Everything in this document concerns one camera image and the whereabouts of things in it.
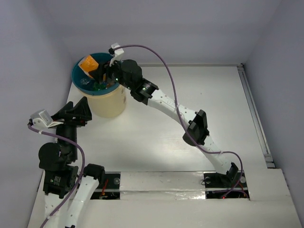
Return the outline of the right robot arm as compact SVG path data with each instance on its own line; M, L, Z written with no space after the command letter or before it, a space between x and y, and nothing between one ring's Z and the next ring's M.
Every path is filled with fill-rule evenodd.
M223 186L236 181L238 167L229 161L224 152L210 136L207 114L203 110L193 111L167 96L157 85L143 77L142 68L134 60L103 62L89 71L90 77L99 83L119 83L130 90L134 100L155 108L179 123L184 129L183 140L198 148L213 165L218 180Z

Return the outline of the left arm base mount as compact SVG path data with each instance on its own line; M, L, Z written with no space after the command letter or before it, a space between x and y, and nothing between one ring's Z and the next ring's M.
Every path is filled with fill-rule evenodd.
M120 172L106 172L104 182L93 192L91 200L119 200L120 182Z

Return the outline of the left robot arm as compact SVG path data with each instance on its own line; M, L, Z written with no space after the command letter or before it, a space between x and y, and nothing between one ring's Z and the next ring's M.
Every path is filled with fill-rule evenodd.
M41 146L39 167L44 171L45 219L42 228L76 228L94 191L108 184L101 165L85 164L85 154L77 143L77 129L92 120L86 97L77 104L68 102L56 114L43 110L33 123L54 128L55 142Z

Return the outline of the green plastic soda bottle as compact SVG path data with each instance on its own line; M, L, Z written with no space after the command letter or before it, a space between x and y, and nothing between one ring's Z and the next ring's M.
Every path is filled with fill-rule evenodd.
M93 84L93 90L94 91L105 90L109 87L110 87L109 84L106 83L106 82L102 82L102 83L94 82L94 84Z

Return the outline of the small orange juice bottle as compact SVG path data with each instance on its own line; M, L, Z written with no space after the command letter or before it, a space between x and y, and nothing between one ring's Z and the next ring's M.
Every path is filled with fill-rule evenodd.
M99 63L91 55L88 55L80 60L78 66L89 78L93 79L90 76L90 71L97 69Z

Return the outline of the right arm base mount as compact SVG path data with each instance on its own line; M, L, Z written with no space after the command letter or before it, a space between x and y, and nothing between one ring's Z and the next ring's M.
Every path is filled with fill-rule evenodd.
M232 183L224 182L217 173L206 172L201 185L205 187L206 199L249 199L249 191L245 174L237 173Z

